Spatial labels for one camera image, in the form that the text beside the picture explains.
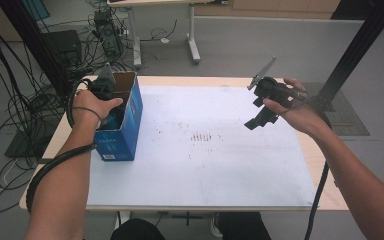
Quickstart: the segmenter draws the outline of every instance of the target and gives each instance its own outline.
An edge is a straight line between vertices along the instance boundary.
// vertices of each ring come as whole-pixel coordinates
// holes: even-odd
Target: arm
[[[120,103],[121,99],[104,102],[89,91],[81,91],[73,106],[92,109],[104,119]],[[90,111],[75,109],[73,118],[70,136],[57,155],[93,142],[98,117]],[[89,170],[90,152],[61,163],[43,177],[33,200],[26,239],[82,239]]]
[[[285,82],[302,87],[295,79]],[[264,104],[280,114],[296,130],[308,134],[322,150],[333,177],[368,239],[384,239],[384,184],[354,155],[343,141],[308,106],[294,103],[291,111],[265,99]]]

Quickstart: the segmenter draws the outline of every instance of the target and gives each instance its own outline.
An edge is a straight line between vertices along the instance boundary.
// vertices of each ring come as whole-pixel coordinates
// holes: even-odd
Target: hand
[[[73,101],[73,120],[75,123],[92,121],[95,123],[95,126],[102,120],[102,123],[105,124],[105,118],[108,116],[110,110],[122,102],[123,100],[121,98],[102,101],[96,98],[90,91],[80,90]]]
[[[285,78],[284,81],[292,87],[304,89],[303,84],[296,79]],[[263,103],[268,109],[283,117],[293,128],[310,136],[313,136],[315,131],[320,128],[328,128],[317,113],[304,102],[293,100],[290,109],[268,98],[264,99]]]

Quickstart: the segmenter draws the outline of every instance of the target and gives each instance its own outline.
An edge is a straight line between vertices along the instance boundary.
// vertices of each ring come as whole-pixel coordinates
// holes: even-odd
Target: table leg
[[[135,68],[140,68],[142,66],[142,59],[140,54],[140,40],[136,35],[135,15],[132,7],[128,7],[126,9],[130,22],[130,34],[132,35],[133,41],[133,65]]]
[[[117,211],[117,221],[115,222],[114,229],[119,228],[123,223],[130,219],[131,211]]]
[[[195,6],[193,3],[189,4],[189,33],[187,34],[189,47],[191,49],[192,58],[195,61],[195,63],[199,63],[201,61],[201,57],[199,56],[198,48],[196,47],[195,43],[195,36],[194,36],[194,28],[195,28]]]

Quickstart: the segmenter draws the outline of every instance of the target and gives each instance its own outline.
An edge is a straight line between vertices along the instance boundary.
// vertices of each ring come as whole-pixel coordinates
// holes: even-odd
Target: gray floor
[[[172,40],[169,44],[145,42],[139,75],[251,77],[276,55],[279,60],[269,75],[324,82],[360,26],[361,22],[345,21],[197,18],[195,34],[202,57],[200,64],[191,61],[185,40]],[[173,39],[179,36],[183,35],[173,35]],[[20,44],[12,46],[23,55]],[[18,81],[28,95],[27,81],[22,76]],[[384,181],[384,31],[342,91],[370,132],[367,137],[343,139]],[[8,99],[0,81],[0,124],[8,117]],[[9,161],[3,152],[14,134],[13,127],[4,128],[0,133],[0,169]],[[12,179],[19,173],[13,170],[7,178]],[[30,176],[31,173],[24,175],[20,183]],[[23,190],[24,187],[4,192],[0,209],[16,203]],[[134,216],[154,223],[159,217],[157,213],[134,213]],[[262,212],[262,218],[273,239],[300,239],[305,234],[308,212],[266,211]],[[28,219],[27,212],[18,206],[0,213],[0,239],[21,239]],[[114,213],[92,212],[86,220],[86,239],[109,238]],[[192,220],[190,226],[186,226],[185,220],[165,215],[158,226],[167,239],[215,239],[209,232],[208,214],[204,214],[202,220]],[[350,213],[343,211],[319,212],[312,239],[364,237]]]

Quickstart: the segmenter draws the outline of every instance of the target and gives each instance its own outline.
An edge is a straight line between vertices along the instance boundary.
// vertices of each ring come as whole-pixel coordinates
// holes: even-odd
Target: blue box
[[[104,161],[133,161],[143,109],[139,84],[135,72],[116,72],[114,78],[115,97],[127,101],[124,119],[116,130],[95,132],[96,150]]]

